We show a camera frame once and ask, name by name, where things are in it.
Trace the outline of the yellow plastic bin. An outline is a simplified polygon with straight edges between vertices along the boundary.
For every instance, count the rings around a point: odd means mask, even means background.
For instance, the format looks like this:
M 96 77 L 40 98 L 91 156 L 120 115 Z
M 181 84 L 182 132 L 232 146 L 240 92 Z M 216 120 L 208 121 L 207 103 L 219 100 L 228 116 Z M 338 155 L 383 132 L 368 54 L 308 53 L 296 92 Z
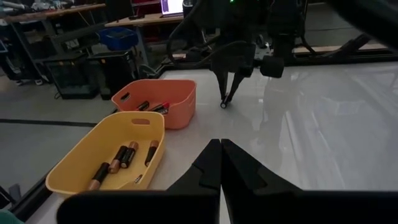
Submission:
M 123 111 L 105 117 L 48 173 L 46 187 L 64 198 L 87 190 L 103 162 L 111 163 L 121 146 L 139 144 L 130 166 L 108 173 L 99 190 L 145 190 L 165 152 L 165 120 L 156 112 Z M 159 146 L 149 164 L 145 160 L 151 141 Z M 135 184 L 135 179 L 142 179 Z

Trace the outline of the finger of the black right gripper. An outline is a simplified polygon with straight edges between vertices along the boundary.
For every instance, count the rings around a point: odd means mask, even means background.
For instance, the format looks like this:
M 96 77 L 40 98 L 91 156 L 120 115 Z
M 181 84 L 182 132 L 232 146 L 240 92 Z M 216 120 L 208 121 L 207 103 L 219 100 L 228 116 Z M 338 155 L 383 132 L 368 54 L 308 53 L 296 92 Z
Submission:
M 230 92 L 225 97 L 225 103 L 230 103 L 236 93 L 240 83 L 252 75 L 255 67 L 259 67 L 260 73 L 264 77 L 281 78 L 284 71 L 284 59 L 277 57 L 263 57 L 261 60 L 254 59 L 250 66 L 238 69 L 234 74 Z
M 221 102 L 224 103 L 226 99 L 226 87 L 228 83 L 228 72 L 224 72 L 222 70 L 216 70 L 214 71 L 217 81 L 218 81 L 218 86 L 220 89 L 220 95 L 221 95 Z

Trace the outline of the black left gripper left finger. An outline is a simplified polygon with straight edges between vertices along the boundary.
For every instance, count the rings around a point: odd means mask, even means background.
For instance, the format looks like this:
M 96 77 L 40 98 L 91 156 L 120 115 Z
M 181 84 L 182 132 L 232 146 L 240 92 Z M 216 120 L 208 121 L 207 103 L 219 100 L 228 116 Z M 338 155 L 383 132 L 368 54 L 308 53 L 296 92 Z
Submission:
M 58 224 L 217 224 L 220 216 L 221 142 L 212 139 L 166 190 L 104 190 L 74 195 Z

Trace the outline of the orange plastic bin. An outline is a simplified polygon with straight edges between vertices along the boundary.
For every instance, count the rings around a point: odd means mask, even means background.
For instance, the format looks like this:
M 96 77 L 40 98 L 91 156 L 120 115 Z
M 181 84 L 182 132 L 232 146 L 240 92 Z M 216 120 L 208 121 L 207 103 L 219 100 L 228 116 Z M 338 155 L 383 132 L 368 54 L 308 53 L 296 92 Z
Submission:
M 111 99 L 119 111 L 137 111 L 144 101 L 150 103 L 149 111 L 161 103 L 169 104 L 164 114 L 167 129 L 182 129 L 189 125 L 196 108 L 197 84 L 193 80 L 143 79 L 131 82 Z

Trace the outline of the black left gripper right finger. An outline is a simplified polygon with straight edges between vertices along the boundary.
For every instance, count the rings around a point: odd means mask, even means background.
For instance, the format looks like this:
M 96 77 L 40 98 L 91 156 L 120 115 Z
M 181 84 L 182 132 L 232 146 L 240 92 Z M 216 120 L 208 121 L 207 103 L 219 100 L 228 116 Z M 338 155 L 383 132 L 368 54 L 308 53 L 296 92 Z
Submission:
M 232 224 L 398 224 L 398 191 L 304 190 L 231 140 L 221 145 Z

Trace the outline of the teal plastic bin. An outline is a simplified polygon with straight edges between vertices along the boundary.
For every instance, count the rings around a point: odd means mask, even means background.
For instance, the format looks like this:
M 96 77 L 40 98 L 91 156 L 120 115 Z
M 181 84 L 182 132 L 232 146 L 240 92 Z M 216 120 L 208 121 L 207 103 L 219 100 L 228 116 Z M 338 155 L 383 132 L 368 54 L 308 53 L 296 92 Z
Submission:
M 9 210 L 0 210 L 0 224 L 25 224 Z

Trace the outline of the blue plastic crate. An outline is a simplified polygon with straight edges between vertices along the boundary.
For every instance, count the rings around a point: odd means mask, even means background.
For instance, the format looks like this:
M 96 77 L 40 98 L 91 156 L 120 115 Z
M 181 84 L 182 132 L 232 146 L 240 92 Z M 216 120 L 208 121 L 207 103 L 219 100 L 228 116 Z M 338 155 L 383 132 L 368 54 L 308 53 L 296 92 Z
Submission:
M 109 27 L 99 32 L 100 42 L 109 50 L 129 50 L 139 43 L 137 33 L 124 27 Z

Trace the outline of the wooden base board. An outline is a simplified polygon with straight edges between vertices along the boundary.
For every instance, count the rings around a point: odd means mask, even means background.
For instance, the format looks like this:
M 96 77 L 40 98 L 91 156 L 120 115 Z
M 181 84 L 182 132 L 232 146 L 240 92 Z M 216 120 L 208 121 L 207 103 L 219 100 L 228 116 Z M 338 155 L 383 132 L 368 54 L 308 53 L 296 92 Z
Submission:
M 316 52 L 331 52 L 334 51 L 338 48 L 340 48 L 340 45 L 335 45 L 335 46 L 322 46 L 322 47 L 313 47 L 313 50 Z M 365 44 L 364 46 L 359 48 L 360 50 L 378 50 L 378 49 L 387 49 L 386 46 L 382 44 Z M 293 53 L 309 53 L 309 51 L 305 47 L 298 47 L 293 50 Z

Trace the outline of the wooden workbench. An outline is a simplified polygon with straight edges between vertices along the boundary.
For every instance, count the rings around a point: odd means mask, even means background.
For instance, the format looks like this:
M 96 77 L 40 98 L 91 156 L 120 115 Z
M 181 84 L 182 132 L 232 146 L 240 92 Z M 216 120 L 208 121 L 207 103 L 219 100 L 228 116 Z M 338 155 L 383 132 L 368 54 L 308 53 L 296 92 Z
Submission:
M 42 11 L 42 12 L 33 12 L 33 13 L 25 13 L 19 16 L 6 16 L 3 20 L 6 23 L 13 23 L 13 22 L 29 22 L 29 21 L 41 21 L 46 20 L 49 18 L 57 17 L 57 16 L 64 16 L 66 14 L 72 14 L 81 11 L 90 11 L 94 9 L 100 9 L 106 7 L 104 3 L 102 4 L 90 4 L 90 5 L 82 5 L 77 7 L 72 7 L 69 9 L 58 9 L 58 10 L 49 10 L 49 11 Z

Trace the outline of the wooden desk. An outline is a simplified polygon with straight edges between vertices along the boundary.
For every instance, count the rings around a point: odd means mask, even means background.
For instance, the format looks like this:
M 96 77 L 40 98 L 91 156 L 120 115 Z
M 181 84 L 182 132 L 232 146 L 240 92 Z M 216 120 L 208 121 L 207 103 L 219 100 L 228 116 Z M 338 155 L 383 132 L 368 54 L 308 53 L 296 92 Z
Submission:
M 128 17 L 109 22 L 105 24 L 105 27 L 121 27 L 121 26 L 149 26 L 155 24 L 167 24 L 173 22 L 183 21 L 183 16 L 172 16 L 162 17 L 161 13 L 158 14 L 146 14 L 143 18 L 130 20 Z

